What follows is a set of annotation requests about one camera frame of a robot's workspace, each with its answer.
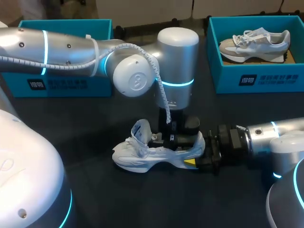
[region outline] printed logo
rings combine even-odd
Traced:
[[[257,75],[242,75],[239,86],[253,86],[256,82]]]
[[[46,90],[42,79],[28,79],[28,84],[31,90]]]

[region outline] white sneaker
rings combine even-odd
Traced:
[[[243,63],[251,57],[269,62],[284,62],[284,54],[290,44],[290,33],[270,33],[263,28],[247,30],[244,35],[233,35],[220,43],[219,51],[226,58]]]
[[[149,148],[148,142],[153,139],[150,124],[139,120],[131,130],[131,137],[113,148],[113,161],[121,168],[132,172],[147,172],[159,162],[169,162],[178,168],[195,169],[184,163],[184,160],[200,157],[204,153],[205,140],[198,133],[194,146],[189,150],[172,151],[168,148]]]

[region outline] table surface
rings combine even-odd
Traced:
[[[188,114],[200,129],[218,124],[251,125],[301,117],[303,93],[216,95],[205,44],[200,45]],[[126,98],[10,99],[21,119],[58,150],[77,206],[78,227],[269,228],[265,201],[269,163],[223,167],[219,176],[158,164],[144,174],[115,166],[112,148],[142,118],[157,129],[153,91]]]

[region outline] white robotic arm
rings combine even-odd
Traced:
[[[178,111],[180,117],[189,104],[198,41],[198,35],[185,28],[164,29],[156,44],[143,48],[121,40],[1,28],[0,72],[105,76],[129,97],[144,94],[157,81],[157,104],[165,111],[161,125],[167,125],[171,112]],[[184,120],[173,121],[183,129]],[[60,156],[18,118],[1,89],[0,124],[0,227],[75,227],[72,193]],[[180,131],[174,126],[177,135]]]

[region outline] teal shoe box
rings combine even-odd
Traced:
[[[274,33],[289,30],[289,50],[295,64],[224,65],[219,43],[260,27]],[[212,17],[207,34],[207,54],[218,94],[304,91],[304,23],[298,16]]]
[[[110,19],[24,20],[19,27],[59,32],[96,40],[113,37]],[[2,73],[14,97],[109,97],[111,81],[107,77],[52,76]]]

